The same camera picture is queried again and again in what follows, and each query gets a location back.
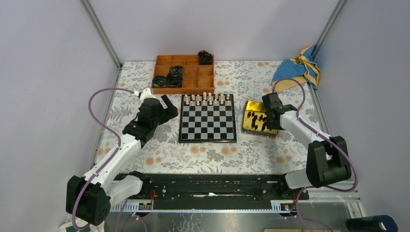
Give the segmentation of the gold tin of black pieces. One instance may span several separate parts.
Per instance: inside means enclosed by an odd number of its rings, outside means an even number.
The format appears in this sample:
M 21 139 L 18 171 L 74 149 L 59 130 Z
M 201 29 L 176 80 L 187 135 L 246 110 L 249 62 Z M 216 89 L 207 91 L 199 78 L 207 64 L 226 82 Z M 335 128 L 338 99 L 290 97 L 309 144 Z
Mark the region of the gold tin of black pieces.
M 246 101 L 241 132 L 269 138 L 275 138 L 278 135 L 278 130 L 267 128 L 266 109 L 264 104 L 258 101 Z

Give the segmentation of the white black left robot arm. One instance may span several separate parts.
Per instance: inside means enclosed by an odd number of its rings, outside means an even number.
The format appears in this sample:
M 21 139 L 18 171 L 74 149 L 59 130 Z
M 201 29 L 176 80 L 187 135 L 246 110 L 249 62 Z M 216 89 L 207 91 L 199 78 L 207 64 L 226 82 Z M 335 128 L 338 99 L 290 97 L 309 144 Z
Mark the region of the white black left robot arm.
M 113 183 L 126 162 L 138 154 L 161 124 L 178 115 L 177 108 L 166 95 L 157 99 L 139 93 L 141 105 L 135 119 L 124 127 L 119 144 L 82 177 L 72 176 L 67 183 L 66 212 L 94 226 L 107 218 L 112 206 L 135 195 L 143 199 L 150 186 L 141 178 L 128 175 Z

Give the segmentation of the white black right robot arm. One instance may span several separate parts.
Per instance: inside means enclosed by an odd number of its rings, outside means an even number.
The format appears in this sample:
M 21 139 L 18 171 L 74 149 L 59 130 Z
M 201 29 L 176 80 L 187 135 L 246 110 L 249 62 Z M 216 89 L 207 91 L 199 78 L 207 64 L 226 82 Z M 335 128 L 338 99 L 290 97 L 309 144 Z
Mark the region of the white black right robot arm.
M 277 93 L 264 95 L 262 100 L 267 128 L 289 132 L 307 149 L 306 167 L 285 174 L 285 181 L 278 184 L 277 192 L 281 198 L 291 198 L 297 188 L 320 188 L 351 178 L 347 145 L 342 137 L 332 137 L 314 129 L 302 120 L 293 105 L 284 105 Z

